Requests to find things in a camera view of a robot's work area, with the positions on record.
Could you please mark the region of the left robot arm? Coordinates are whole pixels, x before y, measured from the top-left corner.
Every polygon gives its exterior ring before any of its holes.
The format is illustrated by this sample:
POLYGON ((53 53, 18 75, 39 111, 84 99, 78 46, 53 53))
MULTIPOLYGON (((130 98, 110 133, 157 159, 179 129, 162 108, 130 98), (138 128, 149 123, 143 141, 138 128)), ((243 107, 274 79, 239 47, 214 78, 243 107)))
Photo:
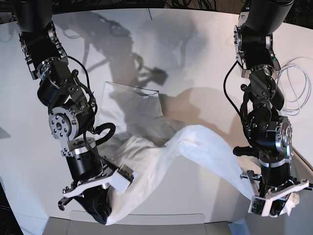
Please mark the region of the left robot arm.
POLYGON ((235 147, 236 156, 253 156, 259 160, 260 174, 248 170, 254 194, 249 213, 263 217, 290 214, 299 203, 298 193, 312 190, 308 180, 291 175, 294 156, 292 125, 283 116, 285 99, 278 86, 281 67, 273 51, 273 33, 282 24, 294 2, 291 0, 247 0, 234 27, 235 65, 241 76, 243 101, 236 108, 247 147, 235 147))

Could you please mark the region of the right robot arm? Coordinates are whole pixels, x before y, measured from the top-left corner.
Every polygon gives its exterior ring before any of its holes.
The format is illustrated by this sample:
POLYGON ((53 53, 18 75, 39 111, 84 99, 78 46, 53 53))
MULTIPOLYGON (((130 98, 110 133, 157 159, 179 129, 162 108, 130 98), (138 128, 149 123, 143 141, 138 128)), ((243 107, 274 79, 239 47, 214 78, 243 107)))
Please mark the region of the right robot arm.
POLYGON ((115 133, 112 123, 94 126, 98 110, 89 84, 68 68, 68 55, 52 20, 50 0, 12 1, 20 28, 20 43, 33 79, 39 79, 37 96, 48 109, 51 133, 60 142, 72 183, 63 189, 60 210, 77 201, 95 221, 106 225, 112 212, 109 189, 125 192, 134 180, 126 165, 117 166, 101 156, 98 146, 115 133))

